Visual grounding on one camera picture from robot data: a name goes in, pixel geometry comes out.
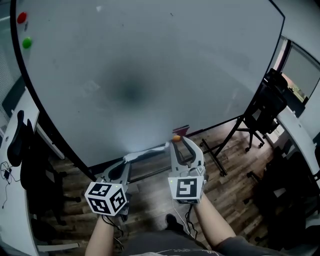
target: red magnet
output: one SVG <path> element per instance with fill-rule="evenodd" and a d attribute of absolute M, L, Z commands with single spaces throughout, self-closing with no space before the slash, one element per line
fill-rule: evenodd
<path fill-rule="evenodd" d="M 21 24 L 21 23 L 24 23 L 26 19 L 27 19 L 27 13 L 24 11 L 19 14 L 18 18 L 16 19 L 16 22 L 18 22 L 18 24 Z"/>

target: wooden floor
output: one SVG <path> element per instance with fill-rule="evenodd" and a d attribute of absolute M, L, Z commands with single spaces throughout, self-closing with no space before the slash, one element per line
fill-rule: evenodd
<path fill-rule="evenodd" d="M 201 139 L 204 138 L 210 147 L 213 147 L 223 142 L 234 124 L 235 121 L 231 121 L 195 135 L 191 139 L 199 145 Z M 252 200 L 247 205 L 243 203 L 243 200 L 253 195 L 253 188 L 256 185 L 256 182 L 252 178 L 247 178 L 246 174 L 254 171 L 262 176 L 266 163 L 272 158 L 273 151 L 268 142 L 265 142 L 262 148 L 258 148 L 260 142 L 253 138 L 252 148 L 246 153 L 245 148 L 248 147 L 249 134 L 237 131 L 218 155 L 228 173 L 227 176 L 221 177 L 210 154 L 205 155 L 209 180 L 204 187 L 204 192 L 209 200 L 231 225 L 235 233 L 245 237 L 250 243 L 263 247 L 268 245 L 268 240 L 257 243 L 255 237 L 264 236 L 267 233 L 267 225 Z M 187 157 L 186 150 L 182 149 L 181 152 Z M 66 221 L 67 226 L 58 225 L 51 212 L 48 212 L 42 220 L 57 230 L 57 239 L 52 241 L 53 244 L 79 243 L 80 245 L 77 249 L 56 253 L 56 255 L 82 256 L 97 221 L 97 215 L 91 212 L 84 198 L 84 193 L 91 181 L 67 159 L 52 160 L 51 162 L 58 172 L 66 171 L 68 173 L 63 184 L 65 195 L 80 196 L 82 202 L 65 203 L 62 218 Z M 158 155 L 133 164 L 132 176 L 138 177 L 169 165 L 170 156 L 167 153 Z M 125 223 L 119 221 L 124 230 L 124 237 L 121 238 L 124 246 L 126 246 L 128 239 L 141 232 L 163 230 L 166 227 L 165 216 L 168 213 L 174 214 L 179 219 L 172 207 L 168 173 L 169 171 L 166 171 L 129 185 L 132 198 L 128 220 Z M 175 208 L 184 219 L 189 206 L 175 203 Z M 193 211 L 190 219 L 199 232 L 197 240 L 207 246 Z M 119 247 L 117 245 L 115 247 L 115 251 L 119 252 Z"/>

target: grey shirt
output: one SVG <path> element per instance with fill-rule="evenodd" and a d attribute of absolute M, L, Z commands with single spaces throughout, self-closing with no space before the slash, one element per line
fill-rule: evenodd
<path fill-rule="evenodd" d="M 131 239 L 121 256 L 283 256 L 279 251 L 248 243 L 243 237 L 230 237 L 215 250 L 207 250 L 201 243 L 187 235 L 171 230 L 147 232 Z"/>

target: person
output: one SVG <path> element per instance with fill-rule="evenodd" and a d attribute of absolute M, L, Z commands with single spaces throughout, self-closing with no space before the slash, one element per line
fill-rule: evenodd
<path fill-rule="evenodd" d="M 255 246 L 233 229 L 203 193 L 201 202 L 194 205 L 204 237 L 212 250 L 184 232 L 177 219 L 168 214 L 166 230 L 142 233 L 128 241 L 121 256 L 280 256 L 283 253 Z M 113 254 L 114 227 L 98 218 L 85 256 L 111 256 Z"/>

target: black cable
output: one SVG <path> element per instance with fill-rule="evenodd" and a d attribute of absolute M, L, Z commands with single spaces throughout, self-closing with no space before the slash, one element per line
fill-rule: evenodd
<path fill-rule="evenodd" d="M 107 224 L 115 227 L 117 230 L 119 230 L 119 231 L 121 232 L 121 235 L 120 235 L 119 237 L 117 237 L 117 239 L 121 238 L 121 237 L 124 235 L 124 231 L 123 231 L 121 228 L 119 228 L 111 219 L 109 219 L 108 216 L 102 215 L 102 220 L 103 220 L 105 223 L 107 223 Z"/>
<path fill-rule="evenodd" d="M 189 224 L 192 226 L 192 229 L 194 231 L 194 239 L 197 239 L 197 235 L 198 235 L 198 231 L 195 229 L 195 226 L 194 224 L 192 223 L 192 221 L 190 221 L 190 213 L 191 213 L 191 209 L 194 205 L 193 204 L 190 204 L 190 207 L 189 207 L 189 210 L 188 212 L 185 214 L 185 220 L 186 220 L 186 223 L 188 225 L 188 228 L 189 228 L 189 231 L 191 232 L 190 230 L 190 227 L 189 227 Z"/>
<path fill-rule="evenodd" d="M 5 203 L 6 203 L 7 200 L 8 200 L 7 186 L 12 183 L 12 179 L 13 179 L 15 182 L 19 182 L 19 181 L 20 181 L 20 179 L 16 180 L 15 177 L 11 174 L 11 167 L 12 167 L 12 166 L 10 166 L 7 161 L 4 161 L 4 162 L 2 162 L 2 163 L 0 164 L 0 174 L 1 174 L 1 178 L 2 178 L 3 180 L 6 180 L 6 181 L 8 182 L 8 184 L 5 185 L 5 188 L 4 188 L 4 190 L 5 190 L 5 201 L 4 201 L 3 205 L 2 205 L 2 209 L 5 207 Z M 4 177 L 4 176 L 2 175 L 2 172 L 4 172 L 4 173 L 8 172 L 8 173 L 9 173 L 9 177 L 11 176 L 11 180 L 9 181 L 9 178 Z"/>
<path fill-rule="evenodd" d="M 19 182 L 19 181 L 20 181 L 20 179 L 15 180 L 15 177 L 13 177 L 13 175 L 11 174 L 11 172 L 10 172 L 10 175 L 11 175 L 11 177 L 13 178 L 13 180 L 14 180 L 15 182 Z"/>
<path fill-rule="evenodd" d="M 107 223 L 110 226 L 113 226 L 113 227 L 117 228 L 121 232 L 121 235 L 119 237 L 113 237 L 113 239 L 119 243 L 119 245 L 121 246 L 121 250 L 124 251 L 125 248 L 124 248 L 123 244 L 119 241 L 119 239 L 124 235 L 124 231 L 121 228 L 119 228 L 111 219 L 109 219 L 108 216 L 102 215 L 101 217 L 102 217 L 102 220 L 105 223 Z"/>
<path fill-rule="evenodd" d="M 8 200 L 8 197 L 7 197 L 7 186 L 8 185 L 10 185 L 9 181 L 8 181 L 8 184 L 5 185 L 5 201 L 4 201 L 3 205 L 2 205 L 2 209 L 5 207 L 5 203 Z"/>

